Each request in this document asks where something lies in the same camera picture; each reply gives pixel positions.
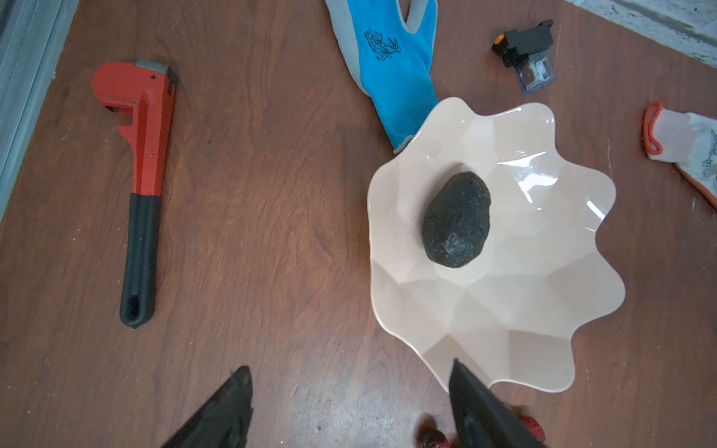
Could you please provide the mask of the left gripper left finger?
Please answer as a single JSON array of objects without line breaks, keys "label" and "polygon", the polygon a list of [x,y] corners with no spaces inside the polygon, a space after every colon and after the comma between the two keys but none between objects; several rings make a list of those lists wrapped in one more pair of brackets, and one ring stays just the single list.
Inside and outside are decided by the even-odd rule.
[{"label": "left gripper left finger", "polygon": [[164,444],[169,447],[246,447],[253,414],[250,368],[241,366]]}]

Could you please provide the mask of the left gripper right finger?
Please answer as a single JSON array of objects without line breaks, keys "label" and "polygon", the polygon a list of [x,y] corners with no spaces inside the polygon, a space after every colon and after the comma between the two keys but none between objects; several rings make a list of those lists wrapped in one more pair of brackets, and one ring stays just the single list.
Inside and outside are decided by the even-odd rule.
[{"label": "left gripper right finger", "polygon": [[460,447],[544,447],[458,358],[449,378],[449,395]]}]

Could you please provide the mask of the red cherry pair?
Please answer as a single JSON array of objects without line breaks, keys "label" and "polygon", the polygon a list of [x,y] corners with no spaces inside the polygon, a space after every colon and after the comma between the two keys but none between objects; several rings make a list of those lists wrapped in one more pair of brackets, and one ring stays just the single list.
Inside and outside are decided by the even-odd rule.
[{"label": "red cherry pair", "polygon": [[[545,432],[535,418],[525,416],[524,414],[517,414],[516,416],[539,442],[545,442]],[[418,428],[416,429],[415,444],[416,447],[420,448],[459,447],[457,438],[448,438],[440,431],[434,417],[430,414],[424,414],[419,421]]]}]

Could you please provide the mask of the dark fake avocado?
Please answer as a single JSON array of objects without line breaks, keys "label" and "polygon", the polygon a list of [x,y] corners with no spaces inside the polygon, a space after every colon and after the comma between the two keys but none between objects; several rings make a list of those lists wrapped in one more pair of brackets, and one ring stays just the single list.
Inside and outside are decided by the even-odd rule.
[{"label": "dark fake avocado", "polygon": [[421,228],[430,261],[461,268],[483,252],[490,232],[491,196],[474,172],[453,175],[429,204]]}]

